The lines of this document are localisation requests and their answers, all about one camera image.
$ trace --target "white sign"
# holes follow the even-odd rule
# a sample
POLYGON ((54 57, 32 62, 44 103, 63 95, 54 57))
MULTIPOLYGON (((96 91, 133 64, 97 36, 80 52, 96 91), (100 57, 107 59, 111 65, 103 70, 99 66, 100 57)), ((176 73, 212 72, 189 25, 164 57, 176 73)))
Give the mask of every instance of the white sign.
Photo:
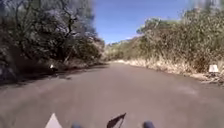
POLYGON ((217 65, 210 65, 209 66, 209 72, 210 73, 218 73, 219 72, 218 66, 217 65))

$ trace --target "white object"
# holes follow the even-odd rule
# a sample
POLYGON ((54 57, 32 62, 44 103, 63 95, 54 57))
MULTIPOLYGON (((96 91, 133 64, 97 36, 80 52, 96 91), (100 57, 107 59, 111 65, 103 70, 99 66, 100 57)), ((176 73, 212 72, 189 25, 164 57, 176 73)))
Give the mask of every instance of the white object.
POLYGON ((53 65, 53 64, 51 64, 50 68, 51 68, 51 69, 52 69, 52 68, 54 68, 54 65, 53 65))
POLYGON ((210 65, 209 66, 209 72, 210 73, 218 73, 219 72, 218 66, 217 65, 210 65))
POLYGON ((62 128, 56 115, 53 113, 45 128, 62 128))

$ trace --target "bush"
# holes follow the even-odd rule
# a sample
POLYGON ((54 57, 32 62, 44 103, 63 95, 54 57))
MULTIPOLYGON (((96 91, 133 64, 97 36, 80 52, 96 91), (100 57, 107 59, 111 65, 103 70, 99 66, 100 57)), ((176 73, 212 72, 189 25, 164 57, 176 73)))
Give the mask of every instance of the bush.
POLYGON ((224 11, 193 9, 179 21, 151 19, 126 43, 113 45, 113 59, 151 58, 185 63, 191 72, 206 72, 210 64, 224 60, 224 11))

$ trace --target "road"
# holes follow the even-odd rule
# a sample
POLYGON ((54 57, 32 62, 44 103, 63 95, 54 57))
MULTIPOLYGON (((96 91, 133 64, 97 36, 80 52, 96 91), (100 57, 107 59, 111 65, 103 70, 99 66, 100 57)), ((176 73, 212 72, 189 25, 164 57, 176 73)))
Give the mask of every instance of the road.
POLYGON ((224 90, 192 78, 123 64, 0 90, 1 128, 44 128, 52 113, 64 128, 105 128, 127 113, 123 128, 223 128, 224 90))

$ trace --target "foliage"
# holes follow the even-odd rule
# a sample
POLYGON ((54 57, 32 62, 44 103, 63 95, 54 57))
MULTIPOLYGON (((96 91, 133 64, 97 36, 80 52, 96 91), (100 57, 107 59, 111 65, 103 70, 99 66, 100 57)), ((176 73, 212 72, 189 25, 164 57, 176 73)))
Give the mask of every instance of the foliage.
MULTIPOLYGON (((224 57, 224 11, 220 9, 192 9, 186 11, 179 21, 151 19, 137 32, 141 34, 133 50, 140 58, 163 58, 173 64, 184 62, 189 70, 205 72, 209 64, 223 60, 224 57)), ((125 51, 120 46, 114 49, 125 51)), ((129 55, 122 52, 122 57, 129 55)))
POLYGON ((95 40, 89 40, 98 38, 90 0, 1 0, 0 9, 1 49, 16 47, 36 62, 100 58, 95 40))

